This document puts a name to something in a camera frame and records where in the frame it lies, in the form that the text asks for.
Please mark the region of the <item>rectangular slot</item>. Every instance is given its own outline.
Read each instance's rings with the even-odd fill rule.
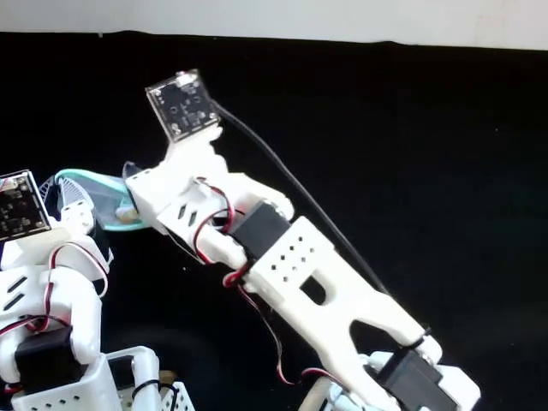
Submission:
[[[21,300],[21,298],[23,298],[24,296],[25,295],[23,293],[19,293],[10,302],[8,302],[8,304],[3,306],[3,310],[8,311],[11,307],[13,307],[15,304],[17,304],[17,302],[19,302]]]
[[[11,287],[8,288],[8,294],[12,293],[15,289],[17,289],[21,284],[23,284],[27,280],[26,277],[21,277],[18,279]]]

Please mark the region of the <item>white plastic part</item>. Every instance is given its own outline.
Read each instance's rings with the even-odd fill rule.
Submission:
[[[325,289],[320,306],[301,285],[313,277]],[[363,369],[349,334],[354,320],[388,332],[408,346],[425,330],[397,302],[379,293],[306,218],[300,217],[246,276],[250,291],[266,300],[312,347],[324,367],[366,404],[393,411],[397,403]],[[436,357],[439,344],[430,344]]]
[[[179,390],[179,392],[177,393],[175,410],[176,411],[195,411],[194,405],[192,404],[192,401],[190,400],[190,396],[188,395],[185,384],[183,384],[180,381],[177,381],[173,383],[173,387],[176,390]],[[169,390],[167,391],[164,399],[162,400],[162,407],[160,408],[160,410],[171,411],[172,402],[173,402],[173,394],[171,390]]]
[[[319,411],[322,409],[331,384],[332,382],[326,377],[318,378],[299,406],[299,411]]]
[[[73,233],[88,234],[94,225],[92,205],[84,200],[67,204],[61,210],[61,223]]]
[[[51,250],[65,242],[74,242],[85,248],[106,272],[109,272],[111,256],[107,261],[95,241],[90,236],[83,234],[81,229],[76,229],[76,225],[78,224],[59,223],[52,220],[50,231],[7,242],[3,250],[2,270],[6,271],[24,265],[45,265],[48,263]],[[102,278],[89,258],[71,247],[65,247],[59,252],[57,264],[74,268],[90,281]]]
[[[80,381],[28,396],[23,392],[11,403],[14,411],[122,411],[104,354],[86,369]]]
[[[132,356],[132,369],[134,373],[134,387],[138,387],[142,383],[151,379],[158,379],[159,374],[159,360],[154,354],[154,351],[147,347],[133,347],[116,351],[114,353],[107,354],[107,358],[112,360],[114,358]],[[125,405],[125,409],[128,409],[128,404],[131,403],[131,411],[155,411],[160,409],[160,394],[158,393],[158,386],[155,384],[148,385],[140,390],[135,399],[131,402],[131,393],[129,399],[127,398],[127,392],[124,391],[125,397],[121,398]]]
[[[376,351],[369,357],[369,365],[380,371],[391,358],[392,353]],[[436,366],[442,375],[439,387],[456,403],[458,411],[470,411],[481,397],[479,386],[460,368]]]
[[[177,240],[190,247],[199,224],[227,206],[221,195],[199,183],[196,177],[204,177],[207,184],[222,188],[238,211],[246,212],[260,200],[269,200],[287,219],[294,214],[291,202],[281,192],[245,174],[228,172],[226,162],[211,146],[221,132],[219,126],[211,126],[170,144],[162,163],[126,180],[139,218],[164,235],[169,229]],[[234,269],[247,261],[241,246],[207,227],[200,232],[198,246],[210,259]]]
[[[227,173],[226,162],[215,154],[211,146],[211,142],[221,132],[220,127],[209,127],[185,140],[170,144],[162,163],[126,180],[142,221],[166,234],[157,216],[194,185],[194,178]]]
[[[459,411],[470,411],[481,397],[479,386],[455,366],[436,366],[436,369],[444,376],[439,386],[458,405]]]
[[[45,311],[44,294],[49,270],[45,266],[23,266],[2,272],[0,276],[0,327],[14,323],[23,315],[40,315]],[[51,271],[54,283],[51,315],[71,323],[70,342],[74,357],[90,364],[99,356],[101,300],[93,285],[78,271],[59,267]],[[50,321],[50,327],[59,327]],[[19,381],[15,351],[29,336],[20,327],[0,337],[0,377],[8,383]]]

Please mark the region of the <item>black backdrop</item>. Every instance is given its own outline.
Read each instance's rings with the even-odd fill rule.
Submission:
[[[479,383],[478,409],[545,409],[548,54],[138,33],[4,33],[0,51],[2,173],[153,166],[165,139],[143,88],[199,68]],[[216,146],[317,222],[245,137]],[[296,409],[304,390],[277,382],[266,330],[218,272],[151,230],[110,238],[106,348],[160,347],[198,410]],[[288,374],[317,365],[274,320]]]

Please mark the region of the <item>black cable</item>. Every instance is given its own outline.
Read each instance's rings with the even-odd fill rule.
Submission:
[[[158,380],[158,379],[149,379],[148,381],[145,381],[144,383],[139,384],[137,387],[135,387],[134,392],[131,393],[131,398],[133,400],[135,400],[135,396],[137,394],[139,394],[139,392],[142,389],[148,387],[149,385],[153,385],[153,384],[156,384],[158,386],[158,390],[161,390],[163,388],[167,388],[167,389],[173,391],[173,398],[171,400],[170,411],[175,411],[176,404],[177,404],[177,396],[179,395],[179,390],[177,388],[175,388],[172,384],[161,383],[160,380]]]
[[[179,390],[171,384],[160,384],[159,388],[160,389],[168,388],[168,389],[173,391],[173,398],[171,399],[170,411],[175,411],[175,408],[177,406],[177,396],[179,395]]]
[[[314,197],[308,192],[308,190],[302,185],[302,183],[294,176],[294,174],[283,163],[282,159],[272,150],[272,148],[264,141],[257,133],[255,133],[246,123],[240,120],[238,117],[226,110],[217,101],[212,100],[213,106],[219,112],[221,117],[231,123],[234,127],[244,133],[247,137],[250,137],[259,148],[266,154],[266,156],[282,171],[283,175],[297,188],[299,193],[310,203],[310,205],[316,210],[324,224],[329,228],[331,233],[338,239],[340,245],[347,250],[352,256],[354,261],[363,271],[363,274],[369,277],[369,280],[377,287],[377,289],[387,295],[390,295],[388,289],[384,286],[383,282],[378,278],[373,268],[361,257],[358,250],[352,245],[352,243],[346,238],[342,231],[333,223],[321,205],[314,199]]]
[[[139,392],[143,389],[148,387],[149,385],[156,384],[158,386],[158,389],[160,387],[160,381],[158,379],[149,379],[148,381],[145,381],[143,384],[139,384],[137,387],[135,387],[134,392],[131,393],[131,399],[134,400],[135,396],[139,394]]]

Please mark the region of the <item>ventilation hole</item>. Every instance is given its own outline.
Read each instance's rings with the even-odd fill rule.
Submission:
[[[177,218],[181,219],[182,216],[185,215],[185,211],[186,211],[186,210],[187,210],[187,205],[185,204],[185,205],[183,205],[183,206],[181,207],[181,209],[179,210],[179,216],[178,216]]]
[[[23,298],[24,296],[25,295],[23,293],[19,293],[10,302],[8,302],[8,304],[3,306],[3,310],[8,311],[11,307],[13,307],[15,304],[17,304],[17,302],[20,301],[21,298]]]
[[[322,284],[318,283],[314,277],[309,277],[302,285],[301,291],[312,301],[321,306],[325,302],[326,293]]]
[[[196,214],[198,214],[197,211],[193,211],[190,215],[190,219],[188,220],[188,227],[192,227],[192,224],[196,221]]]
[[[21,277],[20,279],[18,279],[11,287],[8,288],[8,293],[13,292],[14,289],[16,289],[17,287],[19,287],[19,286],[20,286],[21,284],[23,284],[26,280],[27,280],[26,277]]]

